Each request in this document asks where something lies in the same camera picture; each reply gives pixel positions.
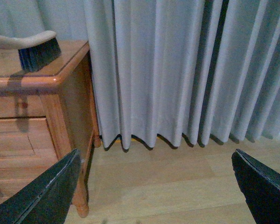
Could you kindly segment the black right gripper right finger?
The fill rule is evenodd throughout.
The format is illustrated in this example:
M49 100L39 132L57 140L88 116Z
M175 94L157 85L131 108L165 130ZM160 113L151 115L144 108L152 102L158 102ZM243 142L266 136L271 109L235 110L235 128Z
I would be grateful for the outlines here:
M255 222L280 224L280 174L240 149L236 149L231 160Z

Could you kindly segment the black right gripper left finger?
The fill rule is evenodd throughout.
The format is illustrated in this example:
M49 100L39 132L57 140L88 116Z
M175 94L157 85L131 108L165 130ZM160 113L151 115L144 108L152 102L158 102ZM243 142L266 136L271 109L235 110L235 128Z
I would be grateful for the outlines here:
M0 204L0 224L63 224L80 173L78 149Z

